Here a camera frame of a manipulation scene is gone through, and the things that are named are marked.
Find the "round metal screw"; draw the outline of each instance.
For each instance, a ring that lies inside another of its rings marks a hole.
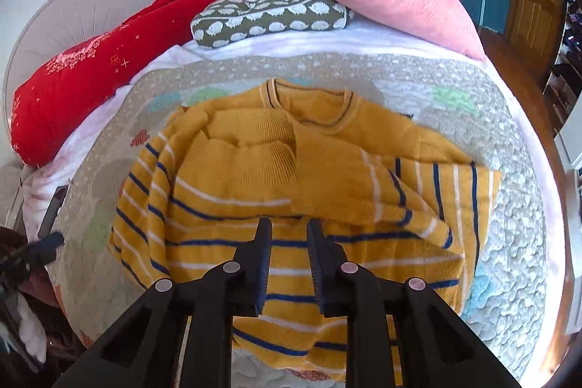
[[[155,284],[155,289],[156,289],[156,291],[159,291],[159,292],[166,292],[166,291],[172,289],[173,285],[174,284],[172,283],[171,280],[159,280]]]
[[[424,288],[426,288],[427,284],[420,278],[411,278],[408,282],[408,286],[410,286],[415,291],[422,291]]]
[[[222,265],[222,271],[225,273],[236,273],[240,270],[239,262],[226,262]]]
[[[340,268],[344,273],[356,273],[358,271],[358,266],[356,265],[356,263],[352,262],[342,263],[342,266]]]

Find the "white bed sheet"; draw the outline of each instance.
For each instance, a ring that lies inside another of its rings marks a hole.
[[[54,191],[67,184],[85,159],[97,136],[121,107],[132,86],[146,73],[201,60],[225,60],[242,56],[290,57],[316,52],[354,53],[359,55],[412,55],[431,59],[464,61],[478,66],[501,90],[511,115],[523,134],[539,182],[546,218],[546,300],[541,332],[530,363],[520,380],[522,386],[538,388],[547,381],[539,372],[554,334],[562,298],[565,274],[565,235],[558,188],[542,145],[525,112],[503,82],[493,64],[475,61],[409,34],[374,23],[360,15],[342,31],[282,32],[264,35],[216,50],[203,49],[195,41],[174,46],[139,72],[129,85],[119,88],[106,103],[95,109],[69,136],[55,159],[35,171],[23,183],[23,217],[29,241],[36,240],[40,224]]]

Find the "red blanket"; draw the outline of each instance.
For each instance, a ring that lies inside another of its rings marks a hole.
[[[155,0],[114,30],[45,63],[14,93],[14,150],[29,165],[47,164],[117,88],[173,45],[192,40],[192,19],[214,1]]]

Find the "sweater neckline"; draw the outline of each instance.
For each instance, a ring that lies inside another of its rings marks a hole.
[[[299,123],[306,125],[308,127],[315,127],[321,129],[322,132],[326,133],[336,133],[341,130],[347,122],[349,122],[352,117],[354,116],[355,110],[357,109],[357,104],[360,103],[359,95],[355,94],[354,92],[344,89],[324,89],[324,88],[310,88],[304,87],[289,81],[285,81],[283,79],[269,79],[267,82],[261,85],[261,94],[263,96],[263,103],[265,107],[272,108],[272,109],[282,109],[291,117],[293,115],[287,110],[279,101],[279,94],[285,88],[288,89],[295,89],[299,91],[324,91],[330,95],[334,95],[337,97],[341,97],[342,104],[339,107],[339,112],[336,117],[330,121],[322,122],[312,119],[305,119],[305,120],[297,120]]]

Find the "wooden floor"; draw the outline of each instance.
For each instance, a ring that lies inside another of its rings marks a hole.
[[[487,53],[487,56],[495,65],[501,78],[522,105],[523,110],[542,143],[543,149],[548,156],[549,164],[554,172],[562,201],[562,213],[565,216],[566,183],[564,169],[560,156],[558,155],[558,149],[554,145],[554,129],[546,113],[546,104],[543,100],[542,91],[536,84],[534,77],[523,67],[523,62],[520,61],[510,44],[502,35],[483,29],[480,36],[485,53]],[[550,350],[542,366],[542,371],[547,374],[548,378],[562,362],[570,343],[570,337],[565,335],[574,286],[569,248],[569,236],[568,232],[566,232],[566,279],[562,292],[562,303],[554,338],[552,339]]]

